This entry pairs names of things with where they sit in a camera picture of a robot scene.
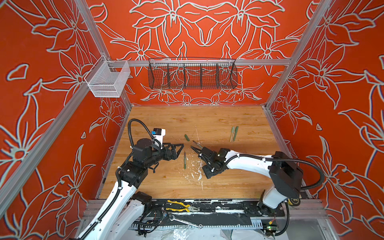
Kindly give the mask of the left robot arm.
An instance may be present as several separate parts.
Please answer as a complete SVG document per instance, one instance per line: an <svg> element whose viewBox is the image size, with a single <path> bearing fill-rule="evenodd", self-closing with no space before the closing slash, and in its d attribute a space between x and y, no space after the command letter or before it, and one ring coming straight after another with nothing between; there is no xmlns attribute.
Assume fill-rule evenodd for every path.
<svg viewBox="0 0 384 240"><path fill-rule="evenodd" d="M79 240L121 240L131 225L150 207L151 196L138 188L162 160L176 160L184 144L161 143L156 139L140 139L124 164L116 171L117 182L109 197Z"/></svg>

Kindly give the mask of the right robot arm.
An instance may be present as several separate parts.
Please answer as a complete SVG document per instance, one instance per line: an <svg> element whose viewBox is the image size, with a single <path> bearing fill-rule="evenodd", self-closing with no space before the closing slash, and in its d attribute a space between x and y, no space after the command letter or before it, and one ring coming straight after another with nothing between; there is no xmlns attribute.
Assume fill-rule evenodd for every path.
<svg viewBox="0 0 384 240"><path fill-rule="evenodd" d="M238 153L230 149L212 151L206 147L191 147L199 159L206 163L203 171L207 179L226 170L244 170L263 175L272 180L273 186L263 191L257 206L256 215L271 215L282 202L300 197L303 170L282 152L274 155L258 156Z"/></svg>

